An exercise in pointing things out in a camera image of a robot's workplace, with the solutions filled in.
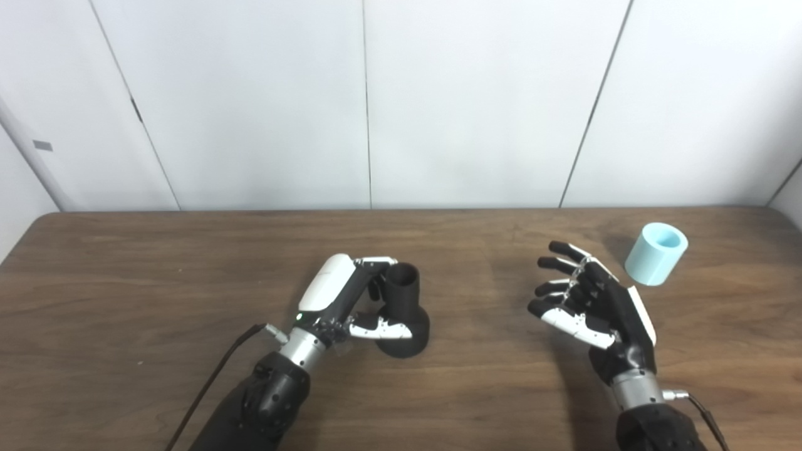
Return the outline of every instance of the small gray label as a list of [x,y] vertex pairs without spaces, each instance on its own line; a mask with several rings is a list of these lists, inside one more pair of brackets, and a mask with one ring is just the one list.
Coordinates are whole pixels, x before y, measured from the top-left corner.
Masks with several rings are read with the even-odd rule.
[[50,144],[47,141],[34,140],[34,147],[36,147],[39,150],[47,150],[48,152],[53,152],[53,144]]

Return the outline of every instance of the white wall panel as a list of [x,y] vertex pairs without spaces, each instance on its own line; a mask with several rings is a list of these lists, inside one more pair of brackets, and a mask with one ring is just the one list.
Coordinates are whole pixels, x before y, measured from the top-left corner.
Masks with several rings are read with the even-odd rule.
[[88,2],[0,2],[0,65],[0,122],[64,209],[176,208]]
[[0,262],[31,222],[57,211],[3,128],[0,128]]
[[185,209],[369,206],[359,0],[95,0]]
[[557,206],[626,6],[366,0],[374,206]]
[[778,209],[802,230],[802,171],[797,170],[793,174],[777,193],[771,207]]
[[802,156],[802,2],[636,0],[564,206],[765,205]]

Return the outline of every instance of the black cable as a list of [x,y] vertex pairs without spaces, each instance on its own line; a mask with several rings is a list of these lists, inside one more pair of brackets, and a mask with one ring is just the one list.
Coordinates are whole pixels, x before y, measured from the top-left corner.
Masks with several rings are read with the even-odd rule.
[[231,345],[229,350],[220,360],[220,363],[217,364],[217,368],[214,368],[212,375],[209,376],[208,380],[206,380],[206,384],[204,384],[203,388],[201,388],[200,392],[198,392],[197,396],[195,396],[195,400],[192,402],[192,405],[189,406],[189,409],[184,414],[184,419],[181,420],[181,424],[178,425],[176,433],[172,435],[170,443],[167,443],[167,448],[165,448],[164,451],[170,451],[172,447],[176,445],[178,437],[180,437],[181,433],[184,431],[184,427],[186,427],[187,423],[189,422],[189,418],[192,416],[192,413],[195,412],[195,409],[197,408],[198,404],[201,403],[203,396],[209,390],[209,387],[212,386],[212,382],[214,382],[214,380],[217,378],[217,375],[220,374],[220,371],[225,366],[225,363],[229,361],[229,358],[234,353],[234,351],[236,351],[237,348],[240,347],[240,345],[243,344],[247,339],[251,338],[252,336],[256,335],[260,330],[264,329],[265,326],[266,324],[254,324],[253,326],[250,327],[250,329],[245,331],[244,334],[240,335],[240,338],[234,341],[234,344]]
[[696,408],[699,410],[699,413],[702,414],[704,422],[707,423],[707,427],[710,428],[710,432],[713,433],[713,437],[715,437],[715,440],[719,443],[719,445],[721,445],[721,449],[723,449],[724,451],[730,451],[730,447],[727,446],[727,442],[724,440],[724,434],[721,433],[721,429],[719,429],[719,426],[715,423],[715,420],[713,419],[713,414],[709,410],[704,408],[702,403],[699,402],[699,400],[697,400],[695,396],[689,394],[688,400],[691,403],[693,403],[693,405],[696,406]]

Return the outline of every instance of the light blue cup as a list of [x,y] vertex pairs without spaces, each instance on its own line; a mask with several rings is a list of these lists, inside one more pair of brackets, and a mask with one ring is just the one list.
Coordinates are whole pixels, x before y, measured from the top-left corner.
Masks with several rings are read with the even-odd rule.
[[688,238],[679,229],[652,222],[643,226],[624,267],[636,282],[662,285],[687,248]]

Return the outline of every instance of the table surface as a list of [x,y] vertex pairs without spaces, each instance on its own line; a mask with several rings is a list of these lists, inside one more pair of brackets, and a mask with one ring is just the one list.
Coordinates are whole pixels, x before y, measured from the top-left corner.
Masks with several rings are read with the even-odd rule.
[[[408,360],[330,351],[282,449],[618,449],[587,347],[526,304],[555,276],[535,264],[553,239],[631,282],[650,221],[691,243],[641,287],[662,386],[694,393],[734,451],[802,449],[802,234],[763,208],[47,215],[0,266],[0,449],[161,450],[233,340],[286,328],[339,252],[415,264],[431,342]],[[274,348],[241,347],[176,449]]]

